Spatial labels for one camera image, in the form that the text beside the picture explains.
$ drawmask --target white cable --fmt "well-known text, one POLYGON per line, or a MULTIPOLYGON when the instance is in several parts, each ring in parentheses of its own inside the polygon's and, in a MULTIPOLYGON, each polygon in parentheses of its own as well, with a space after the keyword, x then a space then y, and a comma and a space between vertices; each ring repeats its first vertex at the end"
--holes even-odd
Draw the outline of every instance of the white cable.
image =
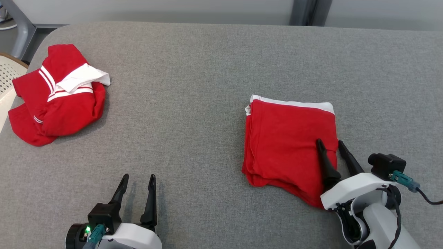
POLYGON ((8 29, 12 29, 12 28, 15 28, 17 26, 17 24, 14 24, 14 25, 12 25, 12 26, 9 26, 9 27, 0 27, 0 31, 1 30, 8 30, 8 29))

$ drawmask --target folded red shirt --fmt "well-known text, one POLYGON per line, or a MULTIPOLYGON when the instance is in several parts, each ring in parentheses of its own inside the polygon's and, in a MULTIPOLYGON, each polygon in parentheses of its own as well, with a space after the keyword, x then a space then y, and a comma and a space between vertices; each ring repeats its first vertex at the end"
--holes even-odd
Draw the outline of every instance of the folded red shirt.
POLYGON ((323 208, 316 140, 322 139, 337 168, 338 139, 331 103, 277 101, 251 96, 246 107, 242 172, 255 187, 273 185, 323 208))
POLYGON ((42 146, 71 135, 103 113, 109 74, 88 64, 73 44, 48 48, 42 67, 12 81, 24 104, 9 111, 14 133, 42 146))

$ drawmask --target gray fabric tablecloth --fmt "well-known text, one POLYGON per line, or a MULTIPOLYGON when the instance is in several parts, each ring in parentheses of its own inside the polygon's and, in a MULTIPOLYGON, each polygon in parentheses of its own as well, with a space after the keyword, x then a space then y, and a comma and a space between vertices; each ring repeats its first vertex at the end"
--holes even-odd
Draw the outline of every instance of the gray fabric tablecloth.
MULTIPOLYGON (((338 217, 243 174, 251 94, 331 102, 339 139, 365 170, 373 152, 442 199, 443 34, 324 27, 89 23, 41 44, 73 43, 109 72, 103 117, 41 148, 9 121, 0 135, 2 248, 64 248, 129 173, 123 222, 138 222, 157 176, 164 248, 347 248, 338 217)), ((14 106, 22 103, 17 98, 14 106)), ((338 168, 347 176, 344 162, 338 168)), ((422 248, 441 247, 443 206, 401 187, 402 224, 422 248)))

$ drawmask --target gray metal leg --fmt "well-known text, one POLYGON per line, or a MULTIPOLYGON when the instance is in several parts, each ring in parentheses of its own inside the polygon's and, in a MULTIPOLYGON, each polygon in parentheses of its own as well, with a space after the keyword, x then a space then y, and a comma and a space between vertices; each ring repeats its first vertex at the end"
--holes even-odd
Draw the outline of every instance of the gray metal leg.
POLYGON ((36 28, 12 0, 2 0, 1 3, 17 23, 18 35, 11 55, 21 60, 36 28))

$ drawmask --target red cloth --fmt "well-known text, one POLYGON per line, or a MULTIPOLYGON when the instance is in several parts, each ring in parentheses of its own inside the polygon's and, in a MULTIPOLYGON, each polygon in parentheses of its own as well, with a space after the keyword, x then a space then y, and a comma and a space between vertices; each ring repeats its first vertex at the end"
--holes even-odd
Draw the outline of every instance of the red cloth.
POLYGON ((49 144, 57 136, 74 134, 96 121, 102 116, 105 102, 101 83, 84 82, 70 92, 57 85, 66 78, 81 82, 78 77, 85 67, 89 73, 96 70, 87 65, 73 44, 50 46, 42 64, 40 69, 12 81, 25 103, 9 111, 14 133, 34 146, 49 144))
POLYGON ((242 172, 255 187, 273 185, 322 208, 323 183, 316 140, 337 168, 338 139, 330 103, 284 102, 251 97, 246 108, 242 172))

